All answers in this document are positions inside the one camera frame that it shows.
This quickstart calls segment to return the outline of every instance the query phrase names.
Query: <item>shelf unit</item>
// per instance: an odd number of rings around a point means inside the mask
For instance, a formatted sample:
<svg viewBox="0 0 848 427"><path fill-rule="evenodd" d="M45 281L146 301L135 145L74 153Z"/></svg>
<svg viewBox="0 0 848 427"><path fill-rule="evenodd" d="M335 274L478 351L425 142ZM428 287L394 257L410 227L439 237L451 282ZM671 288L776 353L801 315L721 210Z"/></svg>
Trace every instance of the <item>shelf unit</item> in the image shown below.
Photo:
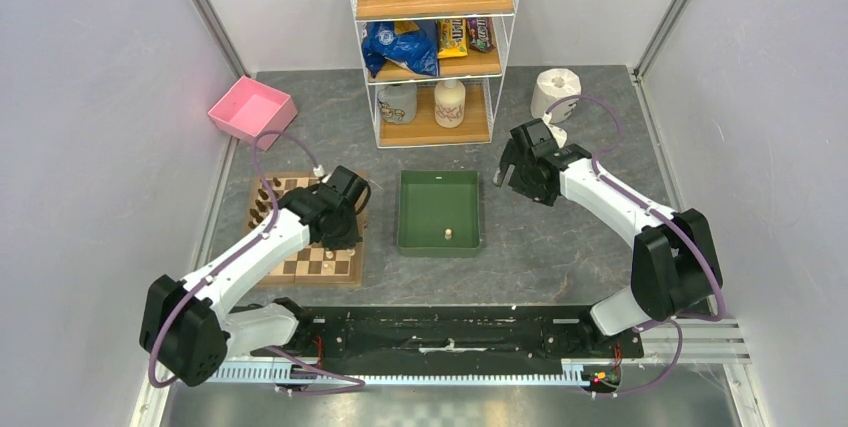
<svg viewBox="0 0 848 427"><path fill-rule="evenodd" d="M470 51L467 57L441 60L438 77L414 74L392 62L386 62L376 77L371 76L364 62L362 72L378 147L423 147L491 141L518 0L350 0L350 5L356 38L360 42L369 21L490 17L496 49L486 54ZM444 79L462 81L467 92L465 120L453 129L439 126L434 118L433 88L436 82ZM408 124L388 123L380 115L377 91L386 84L406 82L418 85L418 113Z"/></svg>

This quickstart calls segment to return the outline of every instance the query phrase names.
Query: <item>floor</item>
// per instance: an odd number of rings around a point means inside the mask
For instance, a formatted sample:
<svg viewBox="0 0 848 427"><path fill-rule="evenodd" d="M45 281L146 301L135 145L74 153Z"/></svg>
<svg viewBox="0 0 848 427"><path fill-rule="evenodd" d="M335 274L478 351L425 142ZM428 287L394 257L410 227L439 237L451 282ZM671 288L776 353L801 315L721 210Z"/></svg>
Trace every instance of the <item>floor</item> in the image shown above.
<svg viewBox="0 0 848 427"><path fill-rule="evenodd" d="M510 128L530 119L534 79L542 68L509 68L491 144L379 150L359 71L286 72L260 81L292 94L300 114L290 131L309 143L327 169L338 164L368 173L362 285L256 287L243 304L289 296L301 305L379 304L590 304L627 285L630 249L582 207L553 208L491 184ZM584 92L608 100L620 113L627 139L603 160L616 176L659 202L667 202L659 167L636 92L624 67L575 67ZM614 140L602 109L579 104L563 124L572 141L590 151ZM267 170L305 170L308 162L280 142L261 156ZM484 179L483 249L474 259L401 257L396 247L401 169L474 169ZM239 145L214 231L218 255L242 235L250 152ZM625 366L624 388L644 385L661 368ZM370 387L361 394L292 400L271 386L204 384L172 389L165 426L547 426L592 425L626 419L627 425L679 427L739 425L731 389L720 365L681 365L655 389L612 401L592 401L573 388Z"/></svg>
<svg viewBox="0 0 848 427"><path fill-rule="evenodd" d="M624 387L662 369L625 366ZM655 389L591 400L569 387L379 387L291 399L265 385L204 384L172 390L163 427L738 427L720 365L681 366Z"/></svg>
<svg viewBox="0 0 848 427"><path fill-rule="evenodd" d="M265 304L289 296L301 305L381 304L591 304L629 282L631 252L612 230L564 199L534 204L491 180L509 129L531 119L533 85L542 67L507 70L492 143L378 149L358 70L264 73L258 80L291 94L299 114L289 131L308 143L329 171L336 165L366 172L368 204L365 271L359 287L256 287L242 303ZM609 101L624 122L621 149L603 165L659 202L667 195L645 118L624 66L574 67L583 91ZM615 140L606 112L580 103L561 124L569 140L593 151ZM277 142L261 156L266 170L308 170L293 145ZM474 259L402 257L397 249L401 169L473 169L482 179L483 249ZM212 255L243 235L254 173L249 146L237 147L215 227Z"/></svg>

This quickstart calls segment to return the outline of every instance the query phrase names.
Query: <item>marble countertop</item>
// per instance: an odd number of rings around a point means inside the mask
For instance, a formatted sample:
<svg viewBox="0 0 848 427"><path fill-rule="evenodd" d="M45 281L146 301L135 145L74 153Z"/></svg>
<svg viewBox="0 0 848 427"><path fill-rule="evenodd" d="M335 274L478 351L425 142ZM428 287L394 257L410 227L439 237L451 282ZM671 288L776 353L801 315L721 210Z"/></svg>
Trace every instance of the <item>marble countertop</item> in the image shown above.
<svg viewBox="0 0 848 427"><path fill-rule="evenodd" d="M554 207L534 204L491 179L509 129L531 119L530 98L543 67L507 71L490 144L378 149L358 70L260 74L258 80L291 94L299 114L289 131L308 143L330 171L336 165L367 172L373 187L368 205L365 269L358 287L255 287L243 304L277 297L301 305L381 304L590 304L629 282L627 244L582 207L560 199ZM583 91L607 100L621 115L626 140L602 163L614 175L658 202L667 194L645 118L623 66L574 67ZM581 102L560 124L589 151L615 140L606 112ZM268 171L308 170L294 145L279 140L260 157ZM471 169L482 179L483 248L473 259L402 257L397 249L401 169ZM241 235L253 171L249 146L240 143L227 181L212 240L218 255Z"/></svg>

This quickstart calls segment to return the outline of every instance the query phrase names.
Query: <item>robotic arm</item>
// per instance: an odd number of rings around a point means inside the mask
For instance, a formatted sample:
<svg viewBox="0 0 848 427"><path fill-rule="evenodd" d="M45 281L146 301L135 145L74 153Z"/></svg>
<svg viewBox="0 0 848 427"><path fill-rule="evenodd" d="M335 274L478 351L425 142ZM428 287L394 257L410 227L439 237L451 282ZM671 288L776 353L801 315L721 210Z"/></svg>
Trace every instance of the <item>robotic arm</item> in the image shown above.
<svg viewBox="0 0 848 427"><path fill-rule="evenodd" d="M552 206L560 195L577 202L610 226L633 250L628 287L596 303L581 318L589 343L601 342L650 320L665 321L712 294L701 266L680 239L649 211L672 219L707 259L721 286L721 272L706 218L697 210L682 213L657 204L617 180L591 154L576 144L563 145L542 120L510 131L512 138L501 157L495 184L503 184L514 167L509 186L516 192ZM603 175L629 195L603 182ZM628 197L649 206L642 209Z"/></svg>
<svg viewBox="0 0 848 427"><path fill-rule="evenodd" d="M497 185L514 167L508 183L513 190L549 206L559 196L577 202L633 250L630 285L579 315L576 328L589 351L615 344L634 326L665 321L713 293L701 264L658 215L672 219L674 228L694 242L721 285L709 225L701 213L678 213L652 202L593 164L580 146L564 145L565 132L541 120L516 127L511 135L495 176ZM361 237L354 206L366 188L364 179L338 167L321 183L279 199L273 225L269 216L227 252L179 281L167 275L157 279L148 290L141 346L188 386L204 382L228 357L268 346L303 352L314 336L310 331L325 324L313 323L312 315L290 299L238 313L233 308L281 260L309 244L322 242L331 250L355 246ZM391 331L396 330L393 324ZM512 344L508 350L513 348L518 350Z"/></svg>
<svg viewBox="0 0 848 427"><path fill-rule="evenodd" d="M227 357L292 342L298 326L310 321L304 310L288 299L261 309L230 312L282 259L310 243L323 242L337 250L352 248L361 240L354 206L366 181L340 166L313 187L294 189L279 199L279 215L270 230L268 216L205 267L179 282L163 275L150 286L139 342L187 385L208 379ZM226 270L213 277L216 268L227 261ZM204 280L206 285L177 313L159 352L154 352L167 317L191 286Z"/></svg>

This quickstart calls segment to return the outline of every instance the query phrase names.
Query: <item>white bottle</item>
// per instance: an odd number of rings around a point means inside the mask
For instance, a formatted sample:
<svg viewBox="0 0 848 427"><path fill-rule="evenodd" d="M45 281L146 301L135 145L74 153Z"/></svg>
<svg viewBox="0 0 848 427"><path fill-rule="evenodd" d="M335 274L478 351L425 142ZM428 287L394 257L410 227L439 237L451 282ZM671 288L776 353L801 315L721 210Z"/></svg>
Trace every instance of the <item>white bottle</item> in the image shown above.
<svg viewBox="0 0 848 427"><path fill-rule="evenodd" d="M452 129L465 118L465 86L456 79L436 84L436 123Z"/></svg>

